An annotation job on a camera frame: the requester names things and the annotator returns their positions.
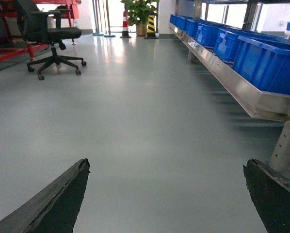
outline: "plant pot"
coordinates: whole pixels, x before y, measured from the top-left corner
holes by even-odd
[[[136,35],[137,36],[146,36],[147,35],[147,24],[136,24]]]

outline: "chair armrest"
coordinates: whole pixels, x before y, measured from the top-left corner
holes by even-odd
[[[71,9],[55,9],[55,10],[51,10],[51,11],[60,11],[62,13],[62,12],[70,12]]]
[[[56,12],[56,11],[60,11],[61,15],[60,15],[60,20],[58,19],[58,16],[56,16],[56,28],[60,28],[61,27],[61,18],[62,18],[62,13],[64,12],[70,12],[70,9],[55,9],[55,10],[50,10],[49,12]]]
[[[60,15],[60,11],[34,11],[31,12],[32,16],[41,16],[41,17],[47,17],[49,15]]]

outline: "green leaves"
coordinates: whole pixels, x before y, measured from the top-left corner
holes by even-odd
[[[156,7],[152,5],[153,2],[160,0],[129,0],[128,4],[128,21],[129,25],[148,22],[148,17],[156,11]],[[121,0],[121,3],[126,3],[127,0]]]

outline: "chair base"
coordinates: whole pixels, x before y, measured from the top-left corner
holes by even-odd
[[[81,75],[81,71],[79,70],[78,65],[70,62],[69,60],[81,60],[81,65],[83,67],[87,65],[87,63],[83,60],[82,57],[69,57],[69,56],[57,55],[57,51],[54,46],[51,46],[51,51],[52,51],[52,56],[40,59],[38,61],[32,61],[32,62],[27,63],[29,72],[34,72],[34,68],[31,67],[32,65],[44,63],[37,71],[39,80],[45,79],[45,77],[42,75],[42,71],[47,69],[53,63],[55,63],[56,65],[59,65],[60,63],[64,63],[68,66],[75,67],[77,75]]]

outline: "metal tray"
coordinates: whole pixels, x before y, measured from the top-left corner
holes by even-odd
[[[277,121],[290,119],[289,95],[258,90],[211,51],[186,35],[185,32],[177,29],[172,23],[169,24],[169,28],[215,76],[249,116]]]

